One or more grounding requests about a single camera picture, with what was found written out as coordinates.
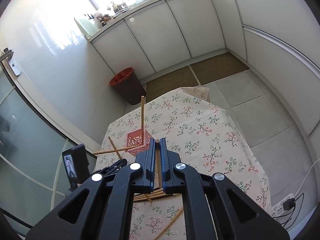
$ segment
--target electrical outlet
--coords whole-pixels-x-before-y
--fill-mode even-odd
[[[290,193],[289,195],[287,195],[285,198],[283,198],[282,200],[280,200],[277,204],[275,204],[274,206],[272,206],[272,213],[271,216],[272,217],[277,217],[277,216],[281,216],[286,210],[283,209],[283,203],[285,201],[287,201],[290,198],[294,198],[293,193]]]

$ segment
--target brown trash can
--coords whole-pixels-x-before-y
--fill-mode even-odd
[[[110,81],[110,86],[117,91],[130,105],[141,102],[141,96],[146,96],[146,91],[141,85],[133,67],[119,72]]]

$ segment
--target tablecloth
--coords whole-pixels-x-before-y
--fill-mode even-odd
[[[146,130],[155,139],[166,137],[168,150],[179,153],[181,161],[193,166],[199,173],[225,174],[271,214],[267,175],[229,113],[207,102],[208,94],[208,88],[178,88],[145,104]],[[140,117],[139,107],[111,123],[101,149],[112,149],[108,136],[118,148],[125,147],[126,134],[140,126]],[[134,156],[124,151],[120,153],[128,163],[134,162]],[[98,155],[95,169],[109,166],[117,160],[115,153]],[[152,204],[148,201],[135,202],[130,239],[155,239],[182,207],[181,195],[154,200]],[[173,238],[186,239],[183,214],[160,237]]]

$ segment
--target floral tablecloth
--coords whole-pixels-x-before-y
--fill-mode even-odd
[[[168,150],[179,153],[181,161],[193,166],[199,173],[226,174],[271,214],[267,175],[228,112],[206,101],[208,94],[208,88],[178,88],[147,103],[144,108],[146,130],[155,139],[166,137]],[[108,136],[118,148],[125,147],[126,134],[140,126],[140,117],[139,107],[111,123],[101,149],[112,149]],[[128,163],[135,160],[129,153],[123,151],[120,154]],[[95,169],[109,166],[117,160],[115,153],[98,155]],[[155,239],[182,207],[181,195],[154,200],[152,204],[148,201],[135,202],[130,239]],[[172,238],[186,239],[183,215],[159,239]]]

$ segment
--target pink basket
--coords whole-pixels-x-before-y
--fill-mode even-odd
[[[148,133],[146,128],[144,128],[144,142],[142,145],[142,138],[141,138],[141,129],[134,130],[132,132],[127,133],[127,147],[140,145],[136,148],[126,150],[126,152],[129,152],[133,156],[137,156],[139,152],[143,152],[149,149],[150,146],[150,139],[152,138],[151,134]]]

